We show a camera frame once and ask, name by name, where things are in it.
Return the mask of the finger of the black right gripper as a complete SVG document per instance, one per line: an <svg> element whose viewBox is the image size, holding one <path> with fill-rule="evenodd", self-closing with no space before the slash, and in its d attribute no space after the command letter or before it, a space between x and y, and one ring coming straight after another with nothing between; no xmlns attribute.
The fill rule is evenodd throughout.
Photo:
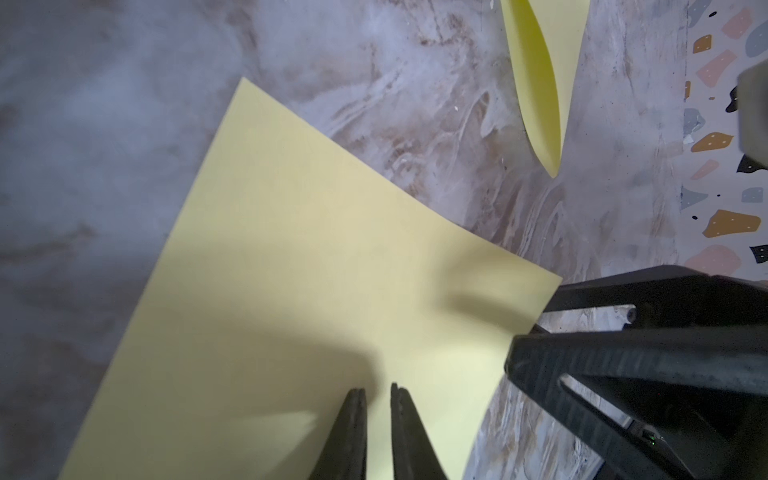
<svg viewBox="0 0 768 480"><path fill-rule="evenodd" d="M767 330L521 335L508 379L626 479L767 475Z"/></svg>
<svg viewBox="0 0 768 480"><path fill-rule="evenodd" d="M635 308L634 327L765 325L767 286L661 265L562 285L545 311L621 305Z"/></svg>

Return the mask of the yellow square paper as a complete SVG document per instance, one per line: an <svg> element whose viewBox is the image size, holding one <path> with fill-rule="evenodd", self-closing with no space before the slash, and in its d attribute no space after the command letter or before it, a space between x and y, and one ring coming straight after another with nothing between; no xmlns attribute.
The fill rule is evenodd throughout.
<svg viewBox="0 0 768 480"><path fill-rule="evenodd" d="M396 384L458 479L560 282L242 80L61 475L304 479L362 388L367 475L389 479Z"/></svg>
<svg viewBox="0 0 768 480"><path fill-rule="evenodd" d="M546 172L559 173L588 0L500 3L521 117Z"/></svg>

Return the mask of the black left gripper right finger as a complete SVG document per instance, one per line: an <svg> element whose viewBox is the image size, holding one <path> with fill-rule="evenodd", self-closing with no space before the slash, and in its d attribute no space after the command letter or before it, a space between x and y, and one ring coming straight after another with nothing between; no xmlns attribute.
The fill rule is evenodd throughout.
<svg viewBox="0 0 768 480"><path fill-rule="evenodd" d="M446 480L415 403L405 388L390 392L391 445L395 480Z"/></svg>

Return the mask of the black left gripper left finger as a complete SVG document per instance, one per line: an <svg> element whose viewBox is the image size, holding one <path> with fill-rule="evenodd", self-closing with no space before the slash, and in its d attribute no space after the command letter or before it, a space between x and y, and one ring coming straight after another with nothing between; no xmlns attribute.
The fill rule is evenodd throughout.
<svg viewBox="0 0 768 480"><path fill-rule="evenodd" d="M338 412L310 480L365 480L367 473L367 400L351 389Z"/></svg>

